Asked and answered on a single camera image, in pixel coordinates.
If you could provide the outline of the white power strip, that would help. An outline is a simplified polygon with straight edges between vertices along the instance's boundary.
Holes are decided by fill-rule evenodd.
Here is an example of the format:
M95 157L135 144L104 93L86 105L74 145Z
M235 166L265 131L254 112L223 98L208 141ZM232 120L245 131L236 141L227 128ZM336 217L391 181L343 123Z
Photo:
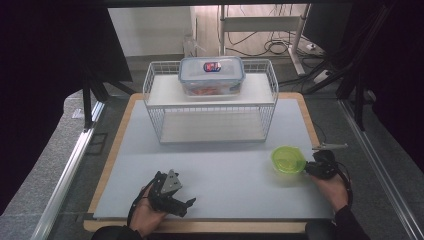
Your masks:
M332 74L332 72L330 70L323 70L321 73L319 73L314 78L314 83L315 84L318 84L318 83L322 82L323 80L325 80L326 78L328 78L331 74Z

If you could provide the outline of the person's left hand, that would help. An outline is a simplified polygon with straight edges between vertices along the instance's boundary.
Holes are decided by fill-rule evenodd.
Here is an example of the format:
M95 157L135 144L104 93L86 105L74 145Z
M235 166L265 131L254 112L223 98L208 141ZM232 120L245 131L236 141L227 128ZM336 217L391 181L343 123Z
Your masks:
M145 187L141 199L136 203L129 228L137 231L141 237L154 232L167 216L166 212L155 211L148 199L151 187Z

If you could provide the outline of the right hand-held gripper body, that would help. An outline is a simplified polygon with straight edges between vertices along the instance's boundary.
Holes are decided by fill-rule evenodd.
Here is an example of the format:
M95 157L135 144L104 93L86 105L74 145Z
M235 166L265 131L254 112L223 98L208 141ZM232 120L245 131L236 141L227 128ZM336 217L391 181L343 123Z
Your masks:
M312 154L313 161L305 165L305 172L321 180L329 180L336 175L342 179L347 179L347 174L340 168L340 163L336 161L332 150L328 148L316 148Z

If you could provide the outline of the grey table mat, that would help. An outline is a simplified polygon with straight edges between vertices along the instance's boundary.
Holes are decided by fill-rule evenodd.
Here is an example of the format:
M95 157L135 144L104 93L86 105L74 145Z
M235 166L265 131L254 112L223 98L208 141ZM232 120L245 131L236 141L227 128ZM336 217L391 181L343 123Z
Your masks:
M259 143L161 144L144 102L133 107L96 218L125 218L140 189L154 175L179 174L181 201L194 199L186 219L331 218L333 211L309 176L279 174L271 152L299 148L312 159L312 144L295 99L280 100L267 140Z

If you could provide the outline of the person's right hand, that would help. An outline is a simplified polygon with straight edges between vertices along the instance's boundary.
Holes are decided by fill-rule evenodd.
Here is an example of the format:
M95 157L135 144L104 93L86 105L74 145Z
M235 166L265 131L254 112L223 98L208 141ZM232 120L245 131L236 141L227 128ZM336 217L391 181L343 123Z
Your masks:
M331 179L323 180L315 176L311 177L323 196L329 201L335 212L348 205L348 193L344 181L339 175Z

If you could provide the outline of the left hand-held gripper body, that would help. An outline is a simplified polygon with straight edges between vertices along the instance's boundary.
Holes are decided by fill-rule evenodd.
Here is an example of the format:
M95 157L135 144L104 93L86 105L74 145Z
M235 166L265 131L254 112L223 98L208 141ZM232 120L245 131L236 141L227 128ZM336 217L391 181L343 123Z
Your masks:
M177 209L188 209L185 202L173 197L182 188L178 174L173 170L168 173L158 171L153 179L148 199L155 211L162 211L174 215Z

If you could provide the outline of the aluminium rail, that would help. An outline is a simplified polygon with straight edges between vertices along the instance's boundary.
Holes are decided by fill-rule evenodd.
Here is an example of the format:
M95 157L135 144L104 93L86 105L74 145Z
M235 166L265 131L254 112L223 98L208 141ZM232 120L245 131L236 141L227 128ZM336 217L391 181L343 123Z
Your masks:
M67 196L68 190L72 184L75 173L87 149L87 146L93 136L96 124L102 114L105 104L96 102L90 111L91 116L84 114L91 121L87 130L83 130L72 150L72 153L64 167L64 170L56 184L56 187L38 221L37 226L30 240L47 240L54 226L62 204Z
M359 145L366 155L377 179L380 182L386 196L388 197L394 211L396 212L403 228L409 236L410 240L424 240L424 228L422 228L413 214L411 208L407 204L406 199L402 196L395 185L395 182L385 168L379 154L372 145L367 133L361 130L354 119L354 110L347 100L338 100L343 114L345 115L351 129L353 130Z

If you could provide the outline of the clear food storage container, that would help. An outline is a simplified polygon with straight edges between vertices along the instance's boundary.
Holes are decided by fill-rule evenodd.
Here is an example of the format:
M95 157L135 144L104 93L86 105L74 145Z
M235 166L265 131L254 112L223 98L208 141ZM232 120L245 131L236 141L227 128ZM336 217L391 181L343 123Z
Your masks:
M236 96L244 79L243 62L236 56L191 57L179 64L178 80L191 97Z

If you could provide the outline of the white metal desk frame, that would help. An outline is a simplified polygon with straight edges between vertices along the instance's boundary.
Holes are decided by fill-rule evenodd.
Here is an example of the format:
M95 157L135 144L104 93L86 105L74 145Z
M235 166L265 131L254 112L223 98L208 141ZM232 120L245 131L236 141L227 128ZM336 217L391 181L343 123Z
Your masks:
M295 37L288 46L288 53L298 76L306 73L299 59L297 49L306 23L310 4L304 7L299 16L260 16L260 17L226 17L225 5L219 6L219 55L225 54L226 32L275 32L295 31Z

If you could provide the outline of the dark curtain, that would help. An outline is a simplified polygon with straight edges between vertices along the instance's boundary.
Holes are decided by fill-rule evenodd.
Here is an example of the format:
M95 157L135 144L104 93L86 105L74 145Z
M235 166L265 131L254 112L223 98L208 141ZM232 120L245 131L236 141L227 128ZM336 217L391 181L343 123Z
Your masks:
M365 85L380 122L424 170L424 0L356 0L352 26L384 5L391 11L366 52Z
M132 79L106 8L0 0L0 215L56 129L64 100Z

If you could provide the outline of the clear plastic bottle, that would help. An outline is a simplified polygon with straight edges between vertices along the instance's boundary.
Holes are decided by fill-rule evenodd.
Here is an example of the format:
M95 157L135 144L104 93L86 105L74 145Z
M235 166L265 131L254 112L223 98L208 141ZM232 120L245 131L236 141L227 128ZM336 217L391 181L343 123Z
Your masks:
M185 34L183 39L183 53L185 58L203 56L207 50L200 46L192 33Z

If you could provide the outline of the black metal stand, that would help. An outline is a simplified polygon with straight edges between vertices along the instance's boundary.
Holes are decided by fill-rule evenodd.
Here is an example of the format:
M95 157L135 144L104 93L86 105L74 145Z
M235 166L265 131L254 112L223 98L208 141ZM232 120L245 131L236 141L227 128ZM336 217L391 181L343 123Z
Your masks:
M362 71L364 70L366 56L369 54L372 44L375 42L396 1L377 0L378 8L372 14L371 20L366 24L365 36L351 60L343 68L340 68L320 83L303 91L304 95L311 95L338 79L342 79L335 92L336 97L339 100L346 100L352 92L355 92L353 117L354 123L361 130L364 129L362 117L365 90Z
M106 76L103 73L92 73L88 72L83 80L83 111L84 111L84 131L87 132L94 126L94 120L92 119L92 106L91 106L91 94L94 97L104 103L109 98L109 93L104 86L105 83L112 85L113 87L127 93L129 95L135 94L136 91L121 83L120 81L113 80L111 77Z

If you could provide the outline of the green plastic bowl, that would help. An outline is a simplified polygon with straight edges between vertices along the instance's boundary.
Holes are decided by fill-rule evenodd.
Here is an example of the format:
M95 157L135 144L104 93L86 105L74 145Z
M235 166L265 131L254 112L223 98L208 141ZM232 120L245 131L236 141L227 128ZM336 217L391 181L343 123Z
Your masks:
M275 148L270 155L274 169L279 173L297 174L304 167L296 167L296 161L306 161L304 155L298 147L280 146Z

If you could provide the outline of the white wire shelf rack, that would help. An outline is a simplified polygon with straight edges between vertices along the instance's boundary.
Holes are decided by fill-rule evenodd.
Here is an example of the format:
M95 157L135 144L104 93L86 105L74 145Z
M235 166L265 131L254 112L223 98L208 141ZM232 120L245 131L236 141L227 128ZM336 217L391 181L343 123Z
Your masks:
M278 100L277 79L266 59L243 65L244 80L230 84L181 82L178 61L151 63L143 95L159 141L264 141Z

